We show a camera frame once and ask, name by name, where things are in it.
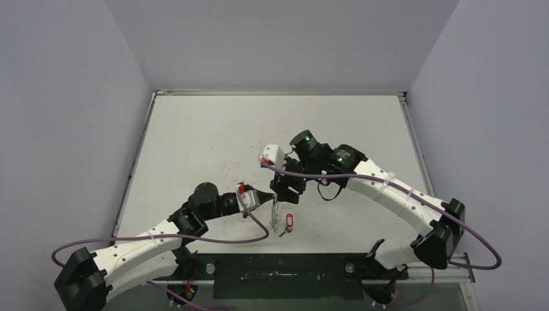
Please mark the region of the large metal keyring plate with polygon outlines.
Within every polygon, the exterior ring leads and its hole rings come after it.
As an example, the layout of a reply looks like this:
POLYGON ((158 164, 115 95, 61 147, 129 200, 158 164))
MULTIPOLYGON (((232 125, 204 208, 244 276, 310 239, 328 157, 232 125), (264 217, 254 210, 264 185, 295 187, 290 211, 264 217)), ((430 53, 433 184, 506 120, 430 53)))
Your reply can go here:
POLYGON ((274 194, 272 206, 271 206, 271 220, 269 221, 269 224, 273 231, 277 230, 278 223, 281 221, 281 216, 279 214, 279 202, 277 195, 274 194))

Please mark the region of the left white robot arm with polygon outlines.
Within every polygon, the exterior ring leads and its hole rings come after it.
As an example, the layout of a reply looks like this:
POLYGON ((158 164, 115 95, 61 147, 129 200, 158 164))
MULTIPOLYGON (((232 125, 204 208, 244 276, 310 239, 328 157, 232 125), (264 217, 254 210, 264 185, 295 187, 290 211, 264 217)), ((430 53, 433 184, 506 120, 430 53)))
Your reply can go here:
POLYGON ((172 275, 185 279, 201 269, 187 245, 207 241, 207 221, 248 216, 274 198, 243 183, 225 194, 213 183, 200 183, 178 210, 151 229, 108 248, 74 251, 54 287, 66 310, 102 310, 110 299, 148 281, 172 275))

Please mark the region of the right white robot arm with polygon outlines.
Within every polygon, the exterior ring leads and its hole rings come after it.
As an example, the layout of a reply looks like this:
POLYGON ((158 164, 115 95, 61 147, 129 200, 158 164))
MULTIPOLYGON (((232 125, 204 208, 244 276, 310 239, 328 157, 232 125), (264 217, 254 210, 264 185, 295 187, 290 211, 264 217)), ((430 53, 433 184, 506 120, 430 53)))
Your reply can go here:
POLYGON ((368 252, 367 272, 381 278, 392 268, 411 262, 444 270, 461 240, 465 206, 452 199, 445 202, 400 181, 395 174, 377 166, 364 153, 348 144, 331 148, 320 143, 309 130, 289 143, 292 158, 278 145, 260 150, 260 164, 272 168, 270 188, 278 201, 297 204, 309 181, 318 186, 335 183, 341 190, 362 194, 408 223, 416 232, 400 240, 378 240, 368 252))

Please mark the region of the key with red tag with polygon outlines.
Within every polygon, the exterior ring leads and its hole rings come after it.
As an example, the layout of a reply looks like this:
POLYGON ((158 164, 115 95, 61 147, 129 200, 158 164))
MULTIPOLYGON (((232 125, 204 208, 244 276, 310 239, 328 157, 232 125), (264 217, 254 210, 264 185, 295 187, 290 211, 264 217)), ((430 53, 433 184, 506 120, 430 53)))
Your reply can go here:
POLYGON ((284 230, 279 234, 279 237, 283 237, 284 235, 291 233, 293 231, 293 225, 294 225, 293 215, 290 213, 286 214, 284 230))

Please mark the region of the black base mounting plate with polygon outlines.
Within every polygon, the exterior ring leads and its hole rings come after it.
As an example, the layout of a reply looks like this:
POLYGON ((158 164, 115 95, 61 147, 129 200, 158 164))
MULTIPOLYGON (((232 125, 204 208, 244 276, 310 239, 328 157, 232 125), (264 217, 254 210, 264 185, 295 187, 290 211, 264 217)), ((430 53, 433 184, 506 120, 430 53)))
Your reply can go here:
POLYGON ((407 271, 388 270, 365 253, 193 255, 166 281, 211 284, 214 299, 362 300, 364 291, 389 293, 407 271))

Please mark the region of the aluminium frame rail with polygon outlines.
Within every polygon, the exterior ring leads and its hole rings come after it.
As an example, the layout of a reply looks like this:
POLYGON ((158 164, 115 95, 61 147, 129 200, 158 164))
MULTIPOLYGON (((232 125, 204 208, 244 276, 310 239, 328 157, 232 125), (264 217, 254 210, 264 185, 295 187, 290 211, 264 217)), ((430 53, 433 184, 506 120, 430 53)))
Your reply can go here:
MULTIPOLYGON (((471 261, 467 253, 455 253, 452 261, 459 264, 470 265, 471 261)), ((471 268, 449 264, 443 274, 444 281, 458 283, 476 283, 475 274, 471 268)))

